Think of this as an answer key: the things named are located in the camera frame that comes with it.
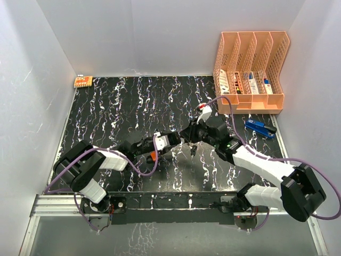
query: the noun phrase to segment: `gray floor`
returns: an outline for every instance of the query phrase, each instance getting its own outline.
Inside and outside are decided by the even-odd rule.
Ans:
[[[41,217],[31,256],[91,255],[317,255],[307,223],[270,215],[246,234],[215,223],[138,223],[101,235],[80,217]]]

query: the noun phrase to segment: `black marble tabletop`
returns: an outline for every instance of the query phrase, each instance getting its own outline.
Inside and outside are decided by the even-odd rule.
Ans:
[[[181,77],[97,77],[91,87],[77,89],[59,155],[80,140],[111,148],[123,142],[129,132],[138,130],[151,136],[159,131],[179,131],[196,115],[196,106],[215,97],[211,76]],[[213,115],[218,115],[216,105]],[[231,116],[226,125],[233,135]],[[268,139],[246,130],[248,118],[272,125],[269,115],[235,115],[236,127],[245,140],[258,151],[281,157],[276,138]],[[142,172],[153,164],[142,156]],[[198,143],[193,159],[186,144],[178,145],[164,156],[151,177],[134,171],[99,170],[94,179],[107,191],[236,191],[248,182],[268,186],[269,182],[252,172],[222,161],[214,148]],[[52,189],[66,187],[58,181]]]

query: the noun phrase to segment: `small orange box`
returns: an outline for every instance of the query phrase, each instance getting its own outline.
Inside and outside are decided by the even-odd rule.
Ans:
[[[76,77],[74,88],[90,87],[92,85],[92,76],[79,76]]]

